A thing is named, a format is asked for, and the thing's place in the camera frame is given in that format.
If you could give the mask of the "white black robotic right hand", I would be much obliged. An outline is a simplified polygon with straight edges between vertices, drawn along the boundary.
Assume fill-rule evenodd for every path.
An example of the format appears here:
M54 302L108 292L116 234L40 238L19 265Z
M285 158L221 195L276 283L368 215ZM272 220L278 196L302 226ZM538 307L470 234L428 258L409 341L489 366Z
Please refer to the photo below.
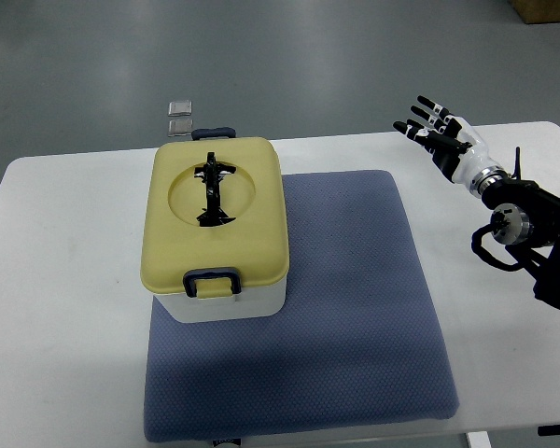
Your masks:
M503 176L488 145L465 119L425 96L418 96L417 102L411 106L417 119L396 121L393 127L422 147L449 182L479 197L488 178Z

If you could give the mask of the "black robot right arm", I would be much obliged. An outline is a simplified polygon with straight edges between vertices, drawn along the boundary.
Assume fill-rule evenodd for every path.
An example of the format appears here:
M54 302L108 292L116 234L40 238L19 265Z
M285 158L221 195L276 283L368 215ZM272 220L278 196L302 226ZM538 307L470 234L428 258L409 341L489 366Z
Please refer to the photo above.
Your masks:
M471 236L472 252L501 271L527 271L535 298L560 311L560 196L521 177L520 148L511 174L489 167L470 186L492 211Z

